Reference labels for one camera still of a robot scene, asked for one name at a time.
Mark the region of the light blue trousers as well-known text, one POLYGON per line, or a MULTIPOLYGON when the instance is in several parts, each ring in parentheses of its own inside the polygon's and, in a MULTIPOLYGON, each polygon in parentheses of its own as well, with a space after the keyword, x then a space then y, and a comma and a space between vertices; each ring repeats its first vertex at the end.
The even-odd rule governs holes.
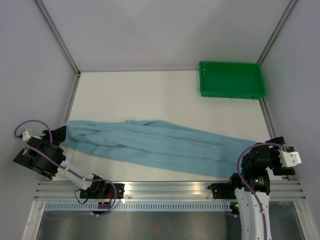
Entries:
POLYGON ((240 154, 254 144, 162 120, 72 120, 64 141, 91 156, 215 178, 231 176, 240 154))

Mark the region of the green plastic tray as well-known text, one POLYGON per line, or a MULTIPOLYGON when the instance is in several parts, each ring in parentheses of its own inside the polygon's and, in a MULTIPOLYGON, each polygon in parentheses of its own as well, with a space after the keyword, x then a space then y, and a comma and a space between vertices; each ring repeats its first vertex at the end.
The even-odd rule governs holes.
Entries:
POLYGON ((267 95, 262 70, 257 63, 199 62, 202 97, 259 100, 267 95))

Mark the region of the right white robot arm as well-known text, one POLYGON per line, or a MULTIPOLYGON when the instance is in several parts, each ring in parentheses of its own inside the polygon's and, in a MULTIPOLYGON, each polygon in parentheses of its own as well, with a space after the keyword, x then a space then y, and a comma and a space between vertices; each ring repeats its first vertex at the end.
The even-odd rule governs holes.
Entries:
POLYGON ((241 239, 272 239, 268 170, 275 176, 293 176, 294 168, 301 162, 299 153, 293 146, 287 146, 282 136, 255 143, 240 154, 227 190, 237 200, 241 239))

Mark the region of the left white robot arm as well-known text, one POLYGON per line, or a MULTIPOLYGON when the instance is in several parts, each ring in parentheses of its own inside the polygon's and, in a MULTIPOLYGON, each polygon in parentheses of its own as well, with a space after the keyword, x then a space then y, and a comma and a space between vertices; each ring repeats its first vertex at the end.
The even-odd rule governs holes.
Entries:
POLYGON ((55 130, 46 129, 42 136, 35 136, 31 129, 21 134, 13 132, 16 138, 26 143, 14 158, 14 162, 26 167, 48 179, 56 176, 70 180, 79 190, 81 199, 111 199, 113 187, 93 173, 87 173, 74 166, 64 155, 60 144, 66 140, 67 127, 64 125, 55 130))

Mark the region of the aluminium mounting rail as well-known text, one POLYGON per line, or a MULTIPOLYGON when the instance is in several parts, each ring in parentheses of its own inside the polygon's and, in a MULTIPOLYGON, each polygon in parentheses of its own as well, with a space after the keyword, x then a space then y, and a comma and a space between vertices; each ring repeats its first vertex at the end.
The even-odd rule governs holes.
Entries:
MULTIPOLYGON (((211 184, 224 181, 120 181, 125 184, 124 200, 136 202, 211 202, 211 184)), ((33 195, 35 201, 72 201, 76 186, 70 181, 41 181, 33 195)), ((270 182, 271 201, 304 201, 302 185, 298 181, 273 180, 270 182)))

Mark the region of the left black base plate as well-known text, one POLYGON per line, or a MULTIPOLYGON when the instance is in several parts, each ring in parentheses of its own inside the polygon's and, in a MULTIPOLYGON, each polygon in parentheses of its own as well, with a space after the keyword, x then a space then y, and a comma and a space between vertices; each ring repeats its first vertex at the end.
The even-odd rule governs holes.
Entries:
POLYGON ((86 190, 81 189, 79 197, 81 199, 122 199, 125 192, 125 184, 114 183, 114 187, 110 183, 104 181, 93 182, 86 190))

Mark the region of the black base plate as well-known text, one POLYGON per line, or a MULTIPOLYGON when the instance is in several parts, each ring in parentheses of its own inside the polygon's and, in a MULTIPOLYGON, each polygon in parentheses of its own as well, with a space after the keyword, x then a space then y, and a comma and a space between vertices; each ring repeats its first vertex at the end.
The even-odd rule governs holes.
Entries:
POLYGON ((114 183, 114 187, 110 183, 104 181, 93 182, 86 190, 81 189, 79 197, 81 199, 122 199, 125 192, 125 184, 114 183))
POLYGON ((212 196, 216 200, 234 200, 235 189, 229 183, 213 183, 207 187, 212 192, 212 196))

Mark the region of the left aluminium frame post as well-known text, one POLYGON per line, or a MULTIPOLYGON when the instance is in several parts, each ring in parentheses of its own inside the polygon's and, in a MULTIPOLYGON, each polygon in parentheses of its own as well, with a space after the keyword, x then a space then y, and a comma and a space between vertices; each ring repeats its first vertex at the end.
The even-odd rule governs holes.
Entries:
POLYGON ((57 42, 62 54, 64 55, 66 61, 70 65, 74 74, 79 77, 81 71, 79 70, 76 62, 74 61, 65 41, 63 40, 54 20, 52 19, 49 11, 47 10, 44 2, 42 0, 33 0, 34 5, 36 6, 37 10, 39 11, 41 17, 43 18, 44 22, 46 23, 49 31, 51 32, 53 38, 57 42))

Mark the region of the aluminium frame post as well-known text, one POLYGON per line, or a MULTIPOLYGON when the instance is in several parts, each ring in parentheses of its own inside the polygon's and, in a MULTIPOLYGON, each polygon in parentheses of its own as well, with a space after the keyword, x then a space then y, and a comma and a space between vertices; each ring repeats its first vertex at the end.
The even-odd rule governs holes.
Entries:
POLYGON ((42 0, 33 0, 34 5, 36 6, 37 10, 39 11, 41 17, 43 18, 44 22, 46 23, 49 31, 51 32, 53 38, 57 42, 62 54, 64 55, 66 61, 70 65, 74 74, 79 77, 81 71, 79 70, 76 62, 74 61, 65 41, 63 40, 54 20, 52 19, 49 11, 47 10, 44 2, 42 0))
POLYGON ((297 6, 299 0, 289 0, 288 4, 286 5, 281 17, 279 18, 272 34, 270 35, 262 53, 260 54, 257 64, 262 65, 265 59, 267 58, 270 50, 272 49, 274 43, 276 42, 277 38, 279 37, 283 27, 285 26, 286 22, 288 21, 289 17, 291 16, 293 10, 297 6))

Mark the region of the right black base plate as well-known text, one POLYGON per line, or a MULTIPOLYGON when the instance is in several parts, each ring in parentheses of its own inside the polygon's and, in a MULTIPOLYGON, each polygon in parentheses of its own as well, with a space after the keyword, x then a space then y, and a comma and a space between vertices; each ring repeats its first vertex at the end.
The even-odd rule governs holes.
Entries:
POLYGON ((235 189, 229 183, 213 183, 207 187, 212 192, 212 196, 216 200, 234 200, 235 189))

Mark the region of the right aluminium frame post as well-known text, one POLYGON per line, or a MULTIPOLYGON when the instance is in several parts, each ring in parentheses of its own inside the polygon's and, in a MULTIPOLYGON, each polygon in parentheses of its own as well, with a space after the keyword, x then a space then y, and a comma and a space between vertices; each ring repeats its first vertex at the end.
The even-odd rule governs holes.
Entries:
POLYGON ((293 10, 297 6, 299 0, 289 0, 288 4, 286 5, 281 17, 279 18, 272 34, 270 35, 262 53, 260 54, 257 64, 262 65, 265 59, 267 58, 270 50, 272 49, 274 43, 276 42, 277 38, 279 37, 283 27, 285 26, 286 22, 288 21, 289 17, 291 16, 293 10))

